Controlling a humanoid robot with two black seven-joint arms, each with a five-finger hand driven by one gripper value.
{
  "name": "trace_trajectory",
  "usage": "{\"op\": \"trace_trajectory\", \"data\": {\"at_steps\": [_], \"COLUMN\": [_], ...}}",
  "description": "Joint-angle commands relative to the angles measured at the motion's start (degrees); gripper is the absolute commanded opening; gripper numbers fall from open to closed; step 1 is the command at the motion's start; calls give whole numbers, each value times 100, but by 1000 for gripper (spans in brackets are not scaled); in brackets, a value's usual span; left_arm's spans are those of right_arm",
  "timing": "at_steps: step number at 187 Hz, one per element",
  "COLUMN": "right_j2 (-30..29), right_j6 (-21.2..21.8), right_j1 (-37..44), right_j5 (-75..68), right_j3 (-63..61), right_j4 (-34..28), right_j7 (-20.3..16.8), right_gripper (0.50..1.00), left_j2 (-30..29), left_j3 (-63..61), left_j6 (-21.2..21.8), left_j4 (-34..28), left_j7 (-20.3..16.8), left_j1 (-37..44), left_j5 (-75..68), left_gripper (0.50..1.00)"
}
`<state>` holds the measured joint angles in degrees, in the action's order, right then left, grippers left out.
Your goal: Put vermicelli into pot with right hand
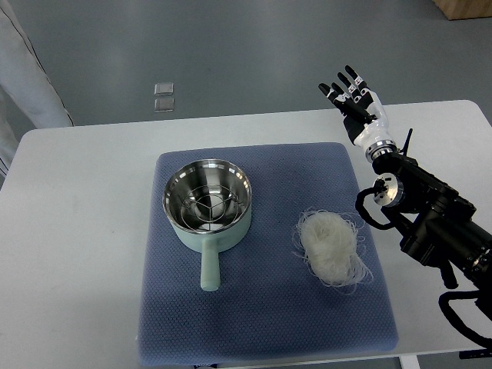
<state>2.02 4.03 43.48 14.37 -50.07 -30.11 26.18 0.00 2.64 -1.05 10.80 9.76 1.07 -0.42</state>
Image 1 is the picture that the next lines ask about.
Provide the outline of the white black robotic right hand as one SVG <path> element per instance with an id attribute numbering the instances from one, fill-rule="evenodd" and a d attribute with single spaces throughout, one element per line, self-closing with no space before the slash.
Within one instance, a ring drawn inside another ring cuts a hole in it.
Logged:
<path id="1" fill-rule="evenodd" d="M 351 143 L 363 150 L 369 162 L 396 152 L 397 145 L 388 133 L 389 120 L 378 95 L 349 65 L 337 77 L 340 84 L 320 83 L 318 88 L 342 114 Z"/>

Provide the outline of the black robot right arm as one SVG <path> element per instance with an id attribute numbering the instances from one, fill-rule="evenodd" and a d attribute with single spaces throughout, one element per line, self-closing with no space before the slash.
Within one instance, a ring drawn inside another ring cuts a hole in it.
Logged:
<path id="1" fill-rule="evenodd" d="M 444 285 L 458 286 L 459 269 L 479 290 L 491 290 L 491 234 L 475 224 L 476 208 L 447 183 L 400 153 L 390 140 L 366 150 L 374 172 L 393 175 L 397 192 L 381 211 L 402 236 L 401 250 L 423 266 L 437 268 Z"/>

